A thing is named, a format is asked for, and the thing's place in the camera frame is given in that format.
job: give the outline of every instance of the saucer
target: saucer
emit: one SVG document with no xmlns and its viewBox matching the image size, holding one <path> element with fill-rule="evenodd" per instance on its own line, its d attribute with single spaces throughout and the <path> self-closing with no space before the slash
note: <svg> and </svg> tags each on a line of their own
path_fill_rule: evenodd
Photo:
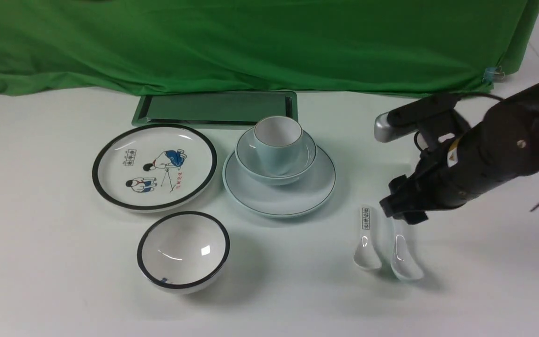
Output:
<svg viewBox="0 0 539 337">
<path fill-rule="evenodd" d="M 336 168 L 328 154 L 317 147 L 312 168 L 299 181 L 268 186 L 250 177 L 233 152 L 222 170 L 224 186 L 247 209 L 270 218 L 293 218 L 318 209 L 334 191 Z"/>
<path fill-rule="evenodd" d="M 240 164 L 247 169 L 248 174 L 250 174 L 255 180 L 268 183 L 268 178 L 294 178 L 302 175 L 309 168 L 311 168 L 312 163 L 316 158 L 317 149 L 313 138 L 309 136 L 307 132 L 303 131 L 302 151 L 295 160 L 292 168 L 283 175 L 269 174 L 263 168 L 259 155 L 256 152 L 255 137 L 253 135 L 254 130 L 255 128 L 250 128 L 240 137 L 236 145 L 235 156 L 238 162 L 240 162 Z"/>
<path fill-rule="evenodd" d="M 202 192 L 217 162 L 216 149 L 197 130 L 147 125 L 105 145 L 93 164 L 93 183 L 105 200 L 130 211 L 166 211 Z"/>
</svg>

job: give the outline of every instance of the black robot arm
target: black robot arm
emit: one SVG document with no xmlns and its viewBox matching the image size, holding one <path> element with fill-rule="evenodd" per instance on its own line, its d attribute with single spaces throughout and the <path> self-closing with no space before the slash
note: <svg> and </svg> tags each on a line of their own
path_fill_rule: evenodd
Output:
<svg viewBox="0 0 539 337">
<path fill-rule="evenodd" d="M 386 216 L 417 224 L 428 219 L 425 211 L 455 209 L 539 172 L 539 84 L 494 105 L 473 128 L 454 110 L 462 98 L 436 94 L 376 119 L 378 141 L 418 131 L 428 145 L 411 176 L 389 183 L 380 202 Z"/>
</svg>

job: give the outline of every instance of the blue figure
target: blue figure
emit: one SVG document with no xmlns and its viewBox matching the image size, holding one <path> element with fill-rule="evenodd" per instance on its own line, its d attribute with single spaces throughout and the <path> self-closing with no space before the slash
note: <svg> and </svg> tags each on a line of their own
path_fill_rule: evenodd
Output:
<svg viewBox="0 0 539 337">
<path fill-rule="evenodd" d="M 137 193 L 146 193 L 155 190 L 156 178 L 134 178 L 126 182 L 126 187 L 132 188 Z"/>
<path fill-rule="evenodd" d="M 180 170 L 180 167 L 182 164 L 184 164 L 185 159 L 186 155 L 184 154 L 184 150 L 178 149 L 178 151 L 164 151 L 151 164 L 145 164 L 145 166 L 143 166 L 143 170 L 147 172 L 162 168 L 166 171 L 168 169 Z"/>
</svg>

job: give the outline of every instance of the white spoon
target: white spoon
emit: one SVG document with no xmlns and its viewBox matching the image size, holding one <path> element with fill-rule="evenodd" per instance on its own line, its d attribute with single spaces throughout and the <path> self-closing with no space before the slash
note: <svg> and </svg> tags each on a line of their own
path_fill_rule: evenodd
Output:
<svg viewBox="0 0 539 337">
<path fill-rule="evenodd" d="M 404 236 L 407 224 L 403 220 L 391 219 L 392 234 L 394 236 L 394 248 L 390 266 L 392 271 L 401 281 L 417 281 L 423 278 L 423 271 L 411 256 Z"/>
<path fill-rule="evenodd" d="M 357 244 L 357 249 L 355 249 L 353 260 L 363 270 L 380 269 L 380 257 L 376 254 L 370 233 L 370 227 L 375 226 L 377 223 L 376 209 L 368 205 L 362 205 L 360 214 L 359 243 Z"/>
</svg>

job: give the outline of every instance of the white tabletop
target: white tabletop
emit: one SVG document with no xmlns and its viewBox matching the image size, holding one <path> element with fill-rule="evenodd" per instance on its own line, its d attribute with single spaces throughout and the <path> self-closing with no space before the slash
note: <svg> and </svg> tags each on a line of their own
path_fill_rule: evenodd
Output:
<svg viewBox="0 0 539 337">
<path fill-rule="evenodd" d="M 537 82 L 529 50 L 494 93 Z M 299 220 L 269 220 L 233 203 L 218 169 L 178 211 L 225 224 L 229 264 L 216 284 L 184 297 L 154 288 L 136 263 L 141 235 L 167 213 L 128 213 L 92 186 L 96 154 L 132 127 L 138 98 L 96 88 L 0 96 L 0 336 L 539 335 L 539 211 L 528 212 L 539 174 L 412 228 L 426 272 L 417 284 L 353 264 L 358 207 L 376 205 L 417 156 L 410 137 L 377 143 L 374 119 L 411 101 L 299 93 L 302 126 L 336 162 L 334 198 Z M 475 124 L 492 104 L 458 110 Z M 242 133 L 201 132 L 219 167 Z"/>
</svg>

